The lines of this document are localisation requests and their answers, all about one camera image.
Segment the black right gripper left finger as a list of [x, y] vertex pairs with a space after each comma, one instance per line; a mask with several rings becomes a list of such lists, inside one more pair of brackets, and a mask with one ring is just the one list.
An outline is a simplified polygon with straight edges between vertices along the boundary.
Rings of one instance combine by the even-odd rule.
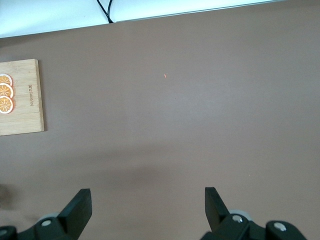
[[57, 216], [48, 216], [17, 232], [16, 227], [0, 227], [2, 240], [77, 240], [92, 216], [92, 196], [89, 188], [79, 190]]

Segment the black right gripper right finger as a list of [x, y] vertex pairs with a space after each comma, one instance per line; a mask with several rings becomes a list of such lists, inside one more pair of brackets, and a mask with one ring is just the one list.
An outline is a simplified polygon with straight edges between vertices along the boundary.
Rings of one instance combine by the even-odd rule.
[[230, 213], [215, 187], [206, 187], [205, 215], [211, 231], [203, 240], [305, 240], [293, 224], [271, 220], [265, 227], [257, 225], [241, 213]]

